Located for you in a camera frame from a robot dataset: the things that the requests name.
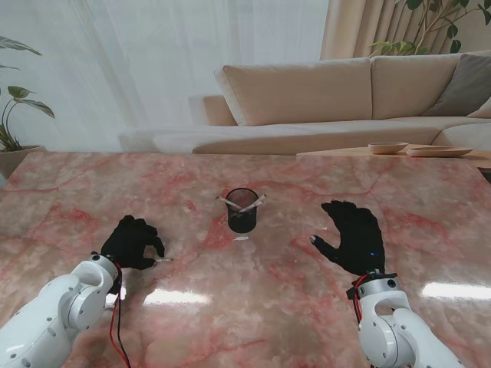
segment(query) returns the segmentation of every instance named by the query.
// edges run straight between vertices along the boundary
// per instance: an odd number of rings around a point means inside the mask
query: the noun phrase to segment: red wire
[[[120,266],[117,264],[117,269],[120,272],[121,275],[121,284],[123,284],[123,273],[121,272]],[[120,298],[121,298],[121,289],[117,293],[117,298],[116,301],[114,302],[114,307],[113,307],[113,315],[110,319],[110,327],[109,327],[109,338],[111,343],[113,344],[114,349],[121,355],[121,358],[123,358],[124,362],[126,363],[126,367],[130,368],[130,364],[127,361],[126,357],[124,356],[123,352],[117,347],[116,343],[114,342],[113,339],[113,325],[114,325],[114,316],[116,316],[116,310],[117,310],[117,304],[120,303]]]
[[[367,278],[368,275],[367,274],[364,274],[363,276],[361,276],[356,285],[354,286],[354,290],[356,291],[356,293],[354,294],[354,302],[355,302],[355,305],[356,305],[356,312],[358,313],[358,316],[360,317],[360,320],[362,318],[362,315],[361,315],[361,308],[360,308],[360,303],[358,301],[358,287],[360,286],[361,282]]]

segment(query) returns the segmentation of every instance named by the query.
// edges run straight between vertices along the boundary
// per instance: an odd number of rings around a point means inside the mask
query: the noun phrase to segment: plant pot
[[[29,153],[46,150],[44,146],[26,146],[22,148],[22,151],[0,151],[0,174],[4,178],[8,179]]]

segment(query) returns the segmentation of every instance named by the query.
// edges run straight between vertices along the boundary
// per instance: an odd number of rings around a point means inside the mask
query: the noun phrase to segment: beige sofa
[[[481,51],[474,54],[491,54]],[[225,66],[223,96],[201,100],[208,126],[133,134],[125,150],[290,155],[370,142],[491,150],[491,119],[422,117],[448,85],[460,54],[313,64]]]

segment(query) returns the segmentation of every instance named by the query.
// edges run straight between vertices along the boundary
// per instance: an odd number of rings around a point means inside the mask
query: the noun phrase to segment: white curtain
[[[39,50],[0,50],[0,86],[37,92],[56,120],[18,107],[12,129],[49,150],[120,150],[129,129],[204,123],[223,64],[317,61],[328,0],[15,0],[0,35]]]

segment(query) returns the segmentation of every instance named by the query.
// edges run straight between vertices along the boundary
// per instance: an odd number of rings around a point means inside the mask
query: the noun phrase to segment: plate
[[[368,149],[374,155],[392,155],[406,148],[406,142],[378,142],[370,143]]]
[[[468,147],[421,147],[408,149],[407,155],[411,157],[458,157],[472,150],[472,148]]]

